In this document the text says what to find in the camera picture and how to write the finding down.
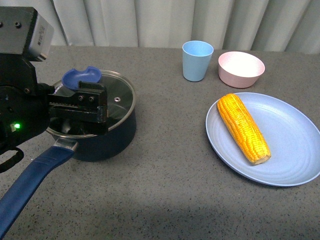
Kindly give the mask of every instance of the cup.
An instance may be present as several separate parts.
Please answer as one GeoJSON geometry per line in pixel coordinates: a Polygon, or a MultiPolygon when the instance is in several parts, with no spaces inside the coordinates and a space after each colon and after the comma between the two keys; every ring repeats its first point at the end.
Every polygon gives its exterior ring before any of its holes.
{"type": "Polygon", "coordinates": [[[204,41],[187,41],[182,46],[183,76],[191,82],[205,77],[214,48],[204,41]]]}

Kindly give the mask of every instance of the corn cob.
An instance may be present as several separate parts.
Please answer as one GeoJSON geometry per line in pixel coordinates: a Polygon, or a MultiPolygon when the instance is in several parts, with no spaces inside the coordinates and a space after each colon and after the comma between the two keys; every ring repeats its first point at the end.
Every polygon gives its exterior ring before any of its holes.
{"type": "Polygon", "coordinates": [[[236,94],[220,98],[217,107],[232,137],[251,163],[257,165],[271,158],[264,136],[236,94]]]}

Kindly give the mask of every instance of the blue plate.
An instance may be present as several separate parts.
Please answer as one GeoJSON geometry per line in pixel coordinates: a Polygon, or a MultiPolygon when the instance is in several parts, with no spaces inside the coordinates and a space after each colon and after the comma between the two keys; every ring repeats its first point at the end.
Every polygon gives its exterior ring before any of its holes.
{"type": "Polygon", "coordinates": [[[236,93],[260,128],[271,158],[252,165],[229,133],[216,101],[205,127],[219,157],[237,173],[258,183],[291,187],[320,175],[320,132],[302,112],[277,98],[251,92],[236,93]]]}

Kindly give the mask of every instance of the countertop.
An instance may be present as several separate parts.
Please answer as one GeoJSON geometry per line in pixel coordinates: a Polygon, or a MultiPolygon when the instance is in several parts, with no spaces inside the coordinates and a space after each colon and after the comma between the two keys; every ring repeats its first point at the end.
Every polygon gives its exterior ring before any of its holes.
{"type": "MultiPolygon", "coordinates": [[[[71,68],[118,72],[136,90],[137,130],[115,157],[72,158],[53,170],[4,239],[319,239],[320,177],[294,187],[249,180],[215,153],[205,121],[223,95],[254,92],[287,102],[320,128],[320,55],[249,51],[265,72],[236,89],[218,76],[224,52],[215,50],[205,78],[190,82],[181,49],[52,46],[46,61],[33,63],[39,83],[52,85],[71,68]]],[[[0,197],[54,142],[44,132],[20,145],[25,157],[0,174],[0,197]]]]}

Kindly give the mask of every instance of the white curtain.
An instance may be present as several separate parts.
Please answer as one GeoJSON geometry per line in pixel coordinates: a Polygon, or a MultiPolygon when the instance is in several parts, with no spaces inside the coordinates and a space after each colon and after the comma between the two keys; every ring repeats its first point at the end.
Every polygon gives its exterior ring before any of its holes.
{"type": "Polygon", "coordinates": [[[31,6],[53,45],[320,53],[320,0],[0,0],[31,6]]]}

